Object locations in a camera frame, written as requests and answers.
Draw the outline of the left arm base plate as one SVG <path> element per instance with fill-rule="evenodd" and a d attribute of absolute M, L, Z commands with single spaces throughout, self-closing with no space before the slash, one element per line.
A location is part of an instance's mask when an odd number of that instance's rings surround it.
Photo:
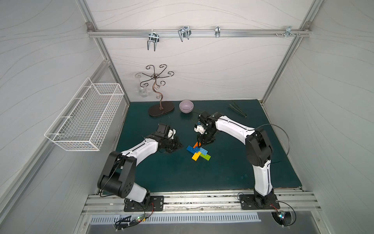
<path fill-rule="evenodd" d="M 160 212 L 164 209 L 164 196 L 148 196 L 143 202 L 124 199 L 124 212 Z"/>

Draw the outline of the light blue lego brick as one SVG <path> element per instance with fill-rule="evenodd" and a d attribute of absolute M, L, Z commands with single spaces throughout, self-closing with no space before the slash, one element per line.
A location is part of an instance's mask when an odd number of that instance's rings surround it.
<path fill-rule="evenodd" d="M 204 148 L 199 148 L 199 152 L 201 153 L 201 155 L 207 155 L 208 151 Z"/>

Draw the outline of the lime green lego brick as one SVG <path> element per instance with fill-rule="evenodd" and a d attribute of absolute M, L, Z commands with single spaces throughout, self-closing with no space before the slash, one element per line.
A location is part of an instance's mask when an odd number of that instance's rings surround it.
<path fill-rule="evenodd" d="M 204 154 L 201 154 L 200 157 L 204 158 L 205 160 L 209 161 L 211 156 L 210 155 L 204 155 Z"/>

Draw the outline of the yellow lego brick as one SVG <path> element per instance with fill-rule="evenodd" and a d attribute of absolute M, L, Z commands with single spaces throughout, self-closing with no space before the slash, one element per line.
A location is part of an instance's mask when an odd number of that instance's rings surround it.
<path fill-rule="evenodd" d="M 197 161 L 198 158 L 200 157 L 200 155 L 201 155 L 201 152 L 196 152 L 196 153 L 194 153 L 194 155 L 192 156 L 192 159 L 193 159 L 194 161 Z"/>

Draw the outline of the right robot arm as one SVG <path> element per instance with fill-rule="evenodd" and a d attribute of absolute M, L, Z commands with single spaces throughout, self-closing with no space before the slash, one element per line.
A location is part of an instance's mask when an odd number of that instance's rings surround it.
<path fill-rule="evenodd" d="M 198 115 L 194 126 L 197 135 L 196 147 L 201 148 L 215 141 L 217 132 L 224 132 L 245 145 L 246 158 L 251 163 L 255 178 L 253 202 L 264 208 L 274 198 L 270 166 L 273 147 L 265 129 L 247 127 L 229 117 L 216 112 L 210 115 L 204 111 Z"/>

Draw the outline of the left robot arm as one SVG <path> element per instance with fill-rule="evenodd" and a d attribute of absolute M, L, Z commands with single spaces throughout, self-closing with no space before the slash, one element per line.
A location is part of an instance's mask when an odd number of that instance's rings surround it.
<path fill-rule="evenodd" d="M 182 147 L 176 130 L 160 123 L 155 132 L 146 136 L 134 147 L 109 154 L 97 182 L 100 192 L 135 202 L 143 203 L 149 197 L 149 191 L 135 183 L 136 167 L 147 157 L 160 150 L 172 153 Z"/>

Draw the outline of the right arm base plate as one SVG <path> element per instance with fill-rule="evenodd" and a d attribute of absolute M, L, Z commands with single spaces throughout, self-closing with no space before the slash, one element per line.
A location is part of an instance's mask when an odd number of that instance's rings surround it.
<path fill-rule="evenodd" d="M 242 210 L 275 210 L 280 209 L 279 203 L 276 202 L 276 195 L 251 195 L 239 193 L 237 199 L 240 202 Z"/>

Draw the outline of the dark blue lego brick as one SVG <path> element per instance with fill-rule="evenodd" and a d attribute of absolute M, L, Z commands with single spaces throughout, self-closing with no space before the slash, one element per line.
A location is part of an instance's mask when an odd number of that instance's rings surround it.
<path fill-rule="evenodd" d="M 196 153 L 196 149 L 193 148 L 192 146 L 188 146 L 188 147 L 187 147 L 187 151 L 189 151 L 189 152 L 192 153 L 192 154 L 195 154 L 195 153 Z"/>

